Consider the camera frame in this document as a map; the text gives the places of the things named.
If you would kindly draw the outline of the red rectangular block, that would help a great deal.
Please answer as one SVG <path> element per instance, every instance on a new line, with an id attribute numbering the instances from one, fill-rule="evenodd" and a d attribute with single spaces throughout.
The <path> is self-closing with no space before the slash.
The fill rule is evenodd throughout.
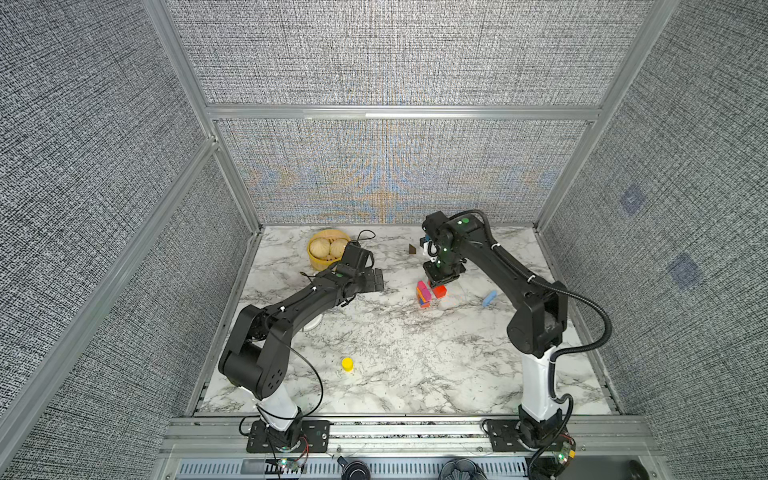
<path id="1" fill-rule="evenodd" d="M 447 294 L 447 288 L 444 285 L 437 286 L 433 289 L 433 294 L 436 298 L 441 299 Z"/>

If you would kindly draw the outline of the purple magenta cube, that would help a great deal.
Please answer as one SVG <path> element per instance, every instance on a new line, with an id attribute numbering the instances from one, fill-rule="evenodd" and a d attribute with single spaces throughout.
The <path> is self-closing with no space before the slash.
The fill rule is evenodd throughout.
<path id="1" fill-rule="evenodd" d="M 432 293 L 423 281 L 417 283 L 417 293 L 422 303 L 427 304 L 431 302 Z"/>

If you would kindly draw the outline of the light blue rectangular block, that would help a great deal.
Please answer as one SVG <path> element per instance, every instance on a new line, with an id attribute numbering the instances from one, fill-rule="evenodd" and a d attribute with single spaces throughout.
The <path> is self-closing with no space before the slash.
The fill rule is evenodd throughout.
<path id="1" fill-rule="evenodd" d="M 496 299 L 496 297 L 497 297 L 497 296 L 498 296 L 498 293 L 497 293 L 495 290 L 491 291 L 491 292 L 490 292 L 490 293 L 489 293 L 489 294 L 488 294 L 488 295 L 487 295 L 487 296 L 486 296 L 486 297 L 483 299 L 483 302 L 482 302 L 482 306 L 483 306 L 484 308 L 487 308 L 487 307 L 488 307 L 488 306 L 489 306 L 489 305 L 490 305 L 490 304 L 491 304 L 491 303 L 492 303 L 492 302 L 493 302 L 493 301 Z"/>

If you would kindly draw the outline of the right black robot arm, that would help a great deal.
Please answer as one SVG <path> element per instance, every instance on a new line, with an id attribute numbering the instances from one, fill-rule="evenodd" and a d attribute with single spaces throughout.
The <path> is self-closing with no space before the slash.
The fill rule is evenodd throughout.
<path id="1" fill-rule="evenodd" d="M 537 274 L 513 257 L 494 237 L 484 213 L 441 211 L 422 223 L 430 260 L 423 264 L 433 286 L 457 280 L 465 263 L 477 266 L 507 296 L 515 312 L 506 334 L 518 350 L 523 368 L 523 397 L 518 408 L 519 435 L 529 449 L 545 448 L 567 422 L 567 408 L 557 399 L 551 358 L 567 329 L 567 298 L 554 289 L 537 286 Z"/>

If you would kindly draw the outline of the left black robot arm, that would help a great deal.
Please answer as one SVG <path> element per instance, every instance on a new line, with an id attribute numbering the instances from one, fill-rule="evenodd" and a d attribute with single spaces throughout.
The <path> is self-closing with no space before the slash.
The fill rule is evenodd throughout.
<path id="1" fill-rule="evenodd" d="M 218 361 L 218 371 L 233 386 L 250 392 L 273 448 L 295 448 L 307 416 L 291 399 L 283 382 L 292 356 L 306 361 L 293 338 L 311 321 L 358 295 L 382 292 L 383 272 L 373 253 L 350 242 L 342 257 L 308 277 L 297 293 L 266 307 L 248 305 L 237 316 Z"/>

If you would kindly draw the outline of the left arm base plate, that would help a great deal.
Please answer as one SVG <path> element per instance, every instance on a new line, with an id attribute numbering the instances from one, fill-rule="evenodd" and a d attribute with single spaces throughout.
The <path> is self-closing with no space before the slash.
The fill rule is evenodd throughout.
<path id="1" fill-rule="evenodd" d="M 326 453 L 329 439 L 329 421 L 302 420 L 286 431 L 279 431 L 256 420 L 250 426 L 245 449 L 251 454 Z"/>

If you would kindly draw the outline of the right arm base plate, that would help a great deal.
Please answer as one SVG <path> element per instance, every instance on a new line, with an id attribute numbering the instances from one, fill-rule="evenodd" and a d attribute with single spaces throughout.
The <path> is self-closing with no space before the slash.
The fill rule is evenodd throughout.
<path id="1" fill-rule="evenodd" d="M 493 452 L 523 452 L 527 447 L 521 440 L 517 419 L 484 419 L 481 428 L 486 433 Z"/>

